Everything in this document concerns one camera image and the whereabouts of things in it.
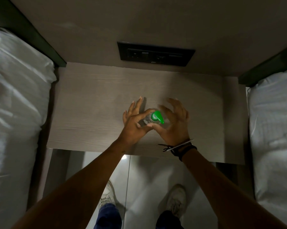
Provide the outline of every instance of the person's right arm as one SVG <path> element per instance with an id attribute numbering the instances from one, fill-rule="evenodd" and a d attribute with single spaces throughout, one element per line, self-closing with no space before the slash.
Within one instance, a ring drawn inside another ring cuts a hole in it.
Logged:
<path id="1" fill-rule="evenodd" d="M 172 104 L 173 112 L 165 106 L 160 108 L 166 113 L 171 126 L 164 129 L 153 124 L 153 129 L 168 145 L 176 146 L 189 139 L 189 113 L 180 101 L 168 99 L 168 102 Z M 284 223 L 243 193 L 196 149 L 189 150 L 182 161 L 195 177 L 224 228 L 287 229 Z"/>

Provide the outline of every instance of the person's left hand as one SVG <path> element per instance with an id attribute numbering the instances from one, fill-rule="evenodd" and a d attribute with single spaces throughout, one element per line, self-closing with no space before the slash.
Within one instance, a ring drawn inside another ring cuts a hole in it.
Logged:
<path id="1" fill-rule="evenodd" d="M 128 111 L 125 110 L 122 116 L 124 128 L 118 139 L 126 143 L 127 148 L 137 143 L 147 132 L 153 129 L 150 124 L 141 127 L 138 123 L 141 119 L 144 119 L 151 112 L 155 111 L 155 109 L 147 109 L 143 113 L 139 113 L 141 104 L 142 97 L 139 98 L 136 104 L 135 101 L 133 101 Z"/>

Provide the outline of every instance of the white bed sheet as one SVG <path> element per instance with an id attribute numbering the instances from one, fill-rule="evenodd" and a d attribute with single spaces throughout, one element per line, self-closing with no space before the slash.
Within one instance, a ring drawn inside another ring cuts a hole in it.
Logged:
<path id="1" fill-rule="evenodd" d="M 0 229 L 26 211 L 53 71 L 48 57 L 0 30 Z"/>
<path id="2" fill-rule="evenodd" d="M 248 90 L 255 195 L 287 224 L 287 71 Z"/>

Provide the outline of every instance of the pant leg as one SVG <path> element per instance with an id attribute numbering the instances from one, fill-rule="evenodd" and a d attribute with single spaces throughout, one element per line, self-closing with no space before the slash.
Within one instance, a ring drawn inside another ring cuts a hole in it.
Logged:
<path id="1" fill-rule="evenodd" d="M 107 203 L 99 210 L 94 229 L 121 229 L 122 220 L 114 204 Z"/>
<path id="2" fill-rule="evenodd" d="M 157 219 L 156 229 L 184 229 L 178 217 L 166 210 Z"/>

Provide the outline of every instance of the sneaker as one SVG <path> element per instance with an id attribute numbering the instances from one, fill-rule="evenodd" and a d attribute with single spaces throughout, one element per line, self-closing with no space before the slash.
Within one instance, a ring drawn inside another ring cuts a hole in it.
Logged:
<path id="1" fill-rule="evenodd" d="M 101 196 L 101 199 L 99 201 L 99 209 L 104 206 L 105 204 L 115 204 L 115 198 L 114 198 L 114 188 L 110 180 L 107 182 L 107 185 L 103 191 L 103 194 Z"/>
<path id="2" fill-rule="evenodd" d="M 177 184 L 170 190 L 167 202 L 167 210 L 180 219 L 186 207 L 186 191 L 185 188 Z"/>

